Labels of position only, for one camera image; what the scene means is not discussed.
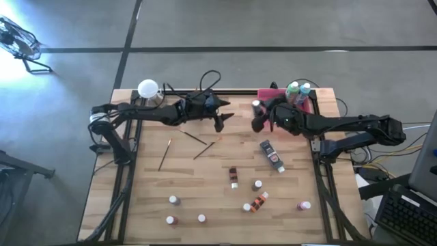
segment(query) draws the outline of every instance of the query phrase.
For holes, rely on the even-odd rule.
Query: wooden table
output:
[[[112,103],[128,102],[132,90],[115,90]],[[339,115],[334,91],[316,89],[320,113]],[[308,141],[282,129],[273,133],[264,129],[254,133],[251,101],[254,96],[220,96],[231,102],[221,107],[221,113],[235,113],[225,121],[221,133],[214,130],[212,120],[187,122],[179,127],[159,122],[143,122],[139,156],[126,226],[125,243],[324,243],[318,191]],[[178,131],[182,129],[205,142],[222,140],[198,159],[193,157],[205,148]],[[122,135],[124,126],[118,131]],[[327,139],[341,139],[343,133],[328,133]],[[162,169],[158,166],[170,138],[171,142]],[[272,169],[262,154],[259,143],[269,139],[285,163],[285,172]],[[113,158],[112,154],[98,157],[96,168]],[[231,189],[229,168],[238,170],[238,188]],[[369,236],[358,187],[352,166],[338,160],[333,165],[340,206],[361,234]],[[86,238],[108,211],[116,166],[101,169],[93,177],[79,239]],[[251,185],[261,180],[263,187],[254,192]],[[251,203],[267,191],[267,202],[256,213],[242,212],[244,203]],[[182,199],[180,206],[169,203],[169,196]],[[310,201],[311,209],[296,210],[302,201]],[[206,224],[197,222],[205,214]],[[165,218],[173,215],[179,224],[172,228]],[[335,220],[330,212],[334,235]],[[117,236],[116,219],[113,236]]]

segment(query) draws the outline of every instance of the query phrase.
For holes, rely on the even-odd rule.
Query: white lid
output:
[[[299,83],[297,81],[292,82],[292,88],[299,87]]]
[[[205,217],[205,215],[199,215],[199,216],[197,216],[197,219],[199,220],[199,222],[205,222],[206,217]]]
[[[177,200],[178,200],[178,198],[176,196],[174,196],[174,195],[171,195],[170,198],[169,198],[169,201],[171,203],[175,203],[175,202],[177,202]]]
[[[253,100],[252,101],[252,105],[255,107],[258,107],[261,104],[261,102],[259,100]]]
[[[158,93],[158,84],[157,82],[151,79],[143,80],[138,85],[138,94],[142,98],[151,98],[155,96],[157,93]]]
[[[169,225],[171,225],[171,224],[175,221],[175,218],[173,218],[173,216],[168,216],[168,217],[165,219],[165,221],[166,221]]]
[[[251,205],[250,204],[244,204],[243,205],[243,210],[244,211],[250,211],[251,210]]]
[[[257,187],[257,188],[261,188],[261,186],[262,186],[262,182],[261,182],[261,180],[256,180],[256,181],[255,181],[255,187]]]
[[[282,174],[284,171],[285,171],[284,166],[280,166],[280,167],[278,167],[278,172],[279,172],[280,174]]]
[[[303,202],[302,204],[300,204],[304,209],[310,209],[311,208],[311,203],[309,202]]]

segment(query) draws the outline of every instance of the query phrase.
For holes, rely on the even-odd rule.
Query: desk fan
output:
[[[11,53],[16,59],[21,59],[26,67],[26,71],[52,72],[52,68],[36,62],[41,56],[40,43],[35,35],[24,30],[12,20],[0,15],[0,47]],[[28,62],[45,67],[44,69],[32,70]]]

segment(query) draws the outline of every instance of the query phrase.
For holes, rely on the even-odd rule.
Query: pink tray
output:
[[[270,88],[264,88],[264,89],[258,89],[257,98],[260,100],[268,100],[270,98],[274,98],[280,94],[285,93],[285,88],[283,89],[270,89]],[[309,99],[305,99],[302,106],[299,106],[300,109],[307,113],[311,113],[311,106],[309,104]],[[264,122],[264,130],[270,129],[269,121]]]

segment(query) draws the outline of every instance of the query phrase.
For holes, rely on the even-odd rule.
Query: green bottle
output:
[[[287,90],[285,91],[285,97],[287,98],[287,101],[289,104],[294,104],[294,99],[299,94],[299,83],[296,81],[293,83],[290,83],[287,87]]]

